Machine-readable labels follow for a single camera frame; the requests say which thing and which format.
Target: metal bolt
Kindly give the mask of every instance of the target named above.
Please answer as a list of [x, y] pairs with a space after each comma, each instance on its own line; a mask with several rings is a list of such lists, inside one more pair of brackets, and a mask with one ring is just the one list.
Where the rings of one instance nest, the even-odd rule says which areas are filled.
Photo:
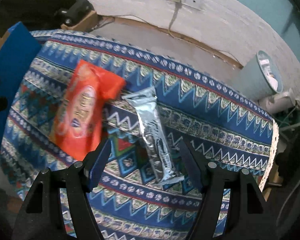
[[81, 161], [75, 162], [75, 163], [74, 163], [74, 166], [75, 166], [76, 168], [80, 168], [80, 167], [82, 166], [82, 162], [81, 162]]
[[243, 168], [243, 169], [241, 170], [241, 172], [242, 172], [243, 174], [245, 174], [245, 175], [248, 175], [248, 174], [249, 174], [249, 170], [246, 169], [246, 168]]
[[215, 163], [213, 163], [213, 162], [209, 162], [209, 163], [208, 163], [208, 166], [209, 166], [210, 168], [212, 168], [212, 169], [214, 169], [214, 168], [217, 167], [217, 165], [216, 165]]
[[44, 168], [42, 171], [41, 171], [41, 173], [42, 174], [45, 174], [45, 173], [47, 173], [49, 171], [49, 168]]

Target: silver foil wrapper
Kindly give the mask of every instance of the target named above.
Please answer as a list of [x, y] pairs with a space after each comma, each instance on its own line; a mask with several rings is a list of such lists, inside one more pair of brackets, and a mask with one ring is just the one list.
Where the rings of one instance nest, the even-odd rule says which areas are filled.
[[165, 185], [183, 180], [184, 176], [176, 171], [172, 162], [168, 142], [159, 118], [155, 88], [149, 87], [122, 98], [137, 111], [140, 131], [156, 183]]

